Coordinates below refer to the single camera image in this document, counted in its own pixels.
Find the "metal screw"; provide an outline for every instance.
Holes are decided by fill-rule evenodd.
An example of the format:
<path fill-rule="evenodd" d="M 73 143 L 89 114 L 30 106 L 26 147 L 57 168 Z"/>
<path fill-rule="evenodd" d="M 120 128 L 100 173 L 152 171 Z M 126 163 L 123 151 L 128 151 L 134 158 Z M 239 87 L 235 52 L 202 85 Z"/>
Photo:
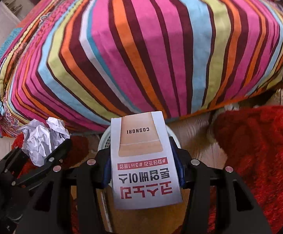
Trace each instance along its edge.
<path fill-rule="evenodd" d="M 89 160 L 87 160 L 87 164 L 88 165 L 94 165 L 94 164 L 96 164 L 96 160 L 95 159 L 89 159 Z"/>
<path fill-rule="evenodd" d="M 226 166 L 225 167 L 225 170 L 228 172 L 228 173 L 232 173 L 233 172 L 233 168 L 231 166 Z"/>
<path fill-rule="evenodd" d="M 54 168 L 53 168 L 53 171 L 54 172 L 59 172 L 61 170 L 61 166 L 60 165 L 56 165 L 56 166 L 54 166 Z"/>
<path fill-rule="evenodd" d="M 200 164 L 200 161 L 199 161 L 198 159 L 192 159 L 192 160 L 190 161 L 190 163 L 191 163 L 192 165 L 199 165 L 199 164 Z"/>

